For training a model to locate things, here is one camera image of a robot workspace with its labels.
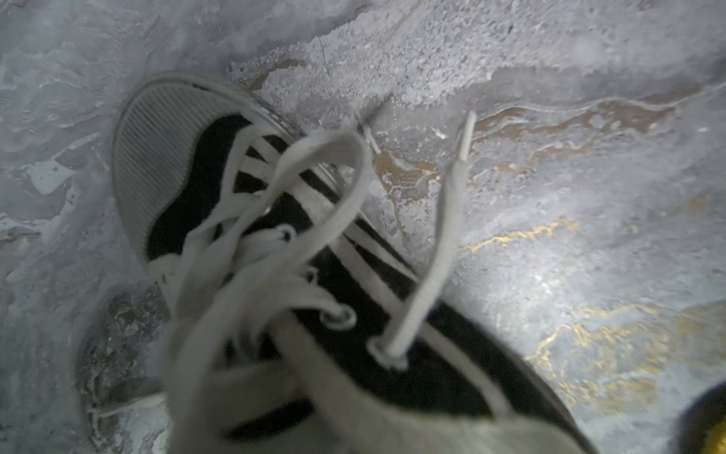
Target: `white shoelace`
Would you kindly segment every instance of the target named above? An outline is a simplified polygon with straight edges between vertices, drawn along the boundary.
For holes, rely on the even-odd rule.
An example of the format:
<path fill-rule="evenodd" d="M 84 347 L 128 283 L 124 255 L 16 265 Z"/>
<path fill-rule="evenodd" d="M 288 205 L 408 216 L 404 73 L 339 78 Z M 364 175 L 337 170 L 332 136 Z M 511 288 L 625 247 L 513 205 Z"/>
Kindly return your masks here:
<path fill-rule="evenodd" d="M 444 177 L 431 263 L 404 310 L 391 318 L 380 338 L 368 344 L 369 352 L 385 368 L 406 368 L 406 353 L 456 255 L 475 121 L 474 113 L 469 113 L 457 157 Z M 213 372 L 219 371 L 219 352 L 228 339 L 234 339 L 238 351 L 254 357 L 268 322 L 289 309 L 318 309 L 321 321 L 333 330 L 356 322 L 350 307 L 316 285 L 316 271 L 308 262 L 354 221 L 373 177 L 371 152 L 358 135 L 333 131 L 305 137 L 278 155 L 264 140 L 270 134 L 274 131 L 259 126 L 247 126 L 237 134 L 219 202 L 209 217 L 189 232 L 181 256 L 165 256 L 150 264 L 172 315 L 165 384 L 177 438 L 180 432 L 184 438 L 184 431 L 195 424 L 198 429 L 195 408 L 203 408 L 203 395 L 214 382 Z M 237 173 L 255 161 L 246 156 L 249 147 L 266 148 L 270 153 L 262 154 L 274 172 L 259 194 L 234 193 Z M 242 236 L 284 191 L 301 181 L 302 171 L 320 163 L 354 170 L 352 183 L 326 219 L 300 235 L 282 224 Z M 222 234 L 214 239 L 219 225 Z M 250 374 L 239 375 L 242 381 Z"/>

